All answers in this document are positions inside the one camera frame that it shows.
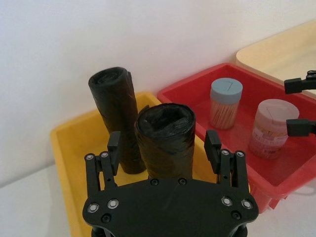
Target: red plastic bin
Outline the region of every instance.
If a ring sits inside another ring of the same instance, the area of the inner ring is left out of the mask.
[[[266,99],[282,99],[299,109],[300,118],[316,119],[316,100],[302,94],[286,95],[283,86],[229,63],[168,86],[158,93],[158,99],[190,106],[197,117],[196,134],[204,140],[206,130],[214,129],[209,124],[211,84],[224,77],[239,80],[243,92],[233,128],[217,132],[224,147],[246,152],[251,194],[262,213],[268,206],[274,209],[281,199],[316,177],[316,138],[289,137],[280,157],[274,160],[255,156],[248,151],[248,143],[257,107]]]

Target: black garbage bag roll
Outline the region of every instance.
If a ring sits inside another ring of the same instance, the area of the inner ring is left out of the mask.
[[[121,131],[123,170],[128,174],[144,171],[134,132],[138,113],[130,72],[109,68],[93,75],[88,84],[109,133]]]
[[[192,178],[196,117],[185,105],[141,111],[135,133],[150,178]]]

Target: yellow plastic bin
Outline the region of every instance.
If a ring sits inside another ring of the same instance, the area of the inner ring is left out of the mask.
[[[160,101],[149,92],[136,94],[137,108],[140,111],[146,105],[154,106]],[[87,199],[84,155],[99,154],[107,149],[109,133],[97,110],[79,116],[52,130],[50,134],[55,161],[63,190],[68,220],[73,237],[91,235],[91,227],[82,217],[82,208]],[[215,183],[216,175],[206,158],[203,142],[195,138],[193,177]],[[147,172],[130,175],[118,168],[115,181],[118,186],[145,180]]]

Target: white wall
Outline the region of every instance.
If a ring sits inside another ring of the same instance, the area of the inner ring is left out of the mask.
[[[1,1],[0,186],[53,163],[49,132],[95,108],[87,81],[99,70],[126,67],[136,91],[156,92],[315,9],[315,0]]]

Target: blue lid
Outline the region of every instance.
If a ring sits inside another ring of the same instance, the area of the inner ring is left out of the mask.
[[[242,84],[232,78],[219,78],[212,83],[211,99],[232,105],[241,99]]]

